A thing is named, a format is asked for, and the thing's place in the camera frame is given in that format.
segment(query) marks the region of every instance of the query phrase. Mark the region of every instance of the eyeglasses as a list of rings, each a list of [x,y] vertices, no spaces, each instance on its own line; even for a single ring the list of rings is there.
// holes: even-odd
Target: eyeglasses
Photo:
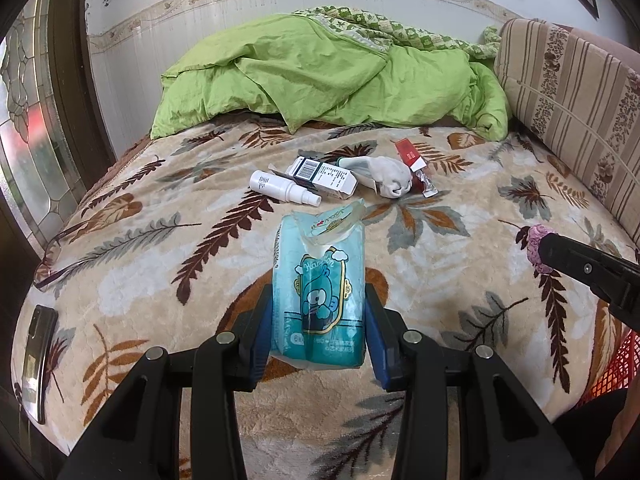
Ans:
[[[60,240],[62,238],[69,236],[71,233],[78,231],[79,228],[86,225],[87,222],[80,222],[79,224],[72,225],[71,227],[65,229],[64,231],[60,231],[57,235],[55,235],[51,241],[47,244],[47,247],[44,249],[44,256],[40,261],[38,267],[36,267],[35,272],[33,273],[33,286],[38,290],[42,290],[49,283],[54,282],[60,276],[69,272],[73,268],[80,265],[83,260],[80,260],[70,266],[66,266],[62,270],[58,270],[57,272],[53,272],[53,266],[56,264],[60,253],[62,252],[62,245],[60,244]]]

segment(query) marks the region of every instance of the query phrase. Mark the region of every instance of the fleece blanket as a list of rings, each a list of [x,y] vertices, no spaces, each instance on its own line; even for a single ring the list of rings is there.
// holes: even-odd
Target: fleece blanket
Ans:
[[[429,160],[440,192],[388,200],[356,190],[367,206],[366,280],[438,343],[494,347],[550,418],[573,406],[625,328],[586,286],[534,272],[523,250],[528,229],[541,222],[628,259],[634,248],[562,162],[517,133],[498,143],[460,127],[309,123],[292,135],[280,119],[241,113],[151,141],[84,200],[69,224],[87,223],[47,254],[46,265],[63,272],[29,291],[12,354],[19,398],[33,309],[55,308],[46,423],[36,427],[69,453],[147,348],[195,348],[254,307],[271,280],[282,216],[318,211],[251,192],[254,170],[284,168],[298,155],[398,156],[393,141],[403,137]],[[341,203],[326,198],[320,209]],[[254,393],[236,394],[249,478],[390,478],[403,397],[373,379],[368,358],[358,369],[317,372],[270,360]],[[183,479],[189,406],[185,390]]]
[[[162,74],[151,137],[248,108],[279,112],[291,132],[313,119],[403,126],[449,114],[501,140],[506,96],[475,61],[495,58],[494,27],[484,40],[453,40],[347,7],[261,18],[201,40]]]

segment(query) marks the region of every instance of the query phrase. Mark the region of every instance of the green blanket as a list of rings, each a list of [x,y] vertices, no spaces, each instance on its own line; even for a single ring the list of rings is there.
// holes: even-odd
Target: green blanket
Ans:
[[[508,104],[485,44],[405,28],[347,7],[276,14],[200,41],[162,74],[151,137],[248,108],[280,113],[289,131],[333,124],[429,124],[451,115],[491,140],[507,134]]]

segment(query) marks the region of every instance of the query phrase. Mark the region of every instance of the red packet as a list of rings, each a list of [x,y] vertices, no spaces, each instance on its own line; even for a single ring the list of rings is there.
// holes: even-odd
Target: red packet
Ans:
[[[398,142],[396,142],[396,150],[398,150],[398,155],[400,155],[404,164],[408,166],[414,174],[413,187],[419,189],[425,198],[437,194],[438,190],[425,173],[427,163],[418,150],[415,149],[412,142],[409,139],[398,140]]]

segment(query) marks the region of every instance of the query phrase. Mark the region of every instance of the white bottle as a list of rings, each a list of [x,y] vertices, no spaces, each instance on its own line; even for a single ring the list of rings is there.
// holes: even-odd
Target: white bottle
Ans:
[[[309,204],[318,207],[321,197],[299,186],[292,180],[265,171],[254,171],[249,180],[249,187],[254,191],[283,202]]]

